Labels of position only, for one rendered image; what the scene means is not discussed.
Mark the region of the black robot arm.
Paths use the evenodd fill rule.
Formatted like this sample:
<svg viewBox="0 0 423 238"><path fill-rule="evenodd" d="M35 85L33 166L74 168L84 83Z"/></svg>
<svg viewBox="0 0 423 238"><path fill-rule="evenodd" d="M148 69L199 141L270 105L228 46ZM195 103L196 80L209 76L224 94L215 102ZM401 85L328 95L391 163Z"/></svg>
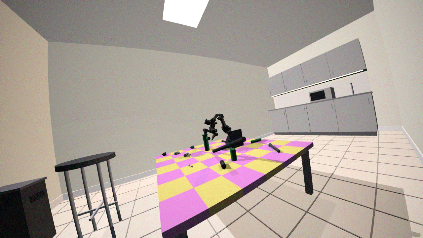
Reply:
<svg viewBox="0 0 423 238"><path fill-rule="evenodd" d="M217 124L217 122L215 122L216 121L216 118L221 121L221 124L222 124L222 127L221 128L224 131L224 133L225 134L229 134L229 132L231 131L231 128L228 125L226 125L226 123L225 123L225 121L223 119L224 118L223 114L216 114L213 118L211 118L211 120L207 120L206 119L204 124L207 124L207 125L210 125L210 126L214 126L215 127L215 124ZM210 131L213 132L213 133L216 133L217 132L217 129L214 129L214 128L211 127L210 128Z"/></svg>

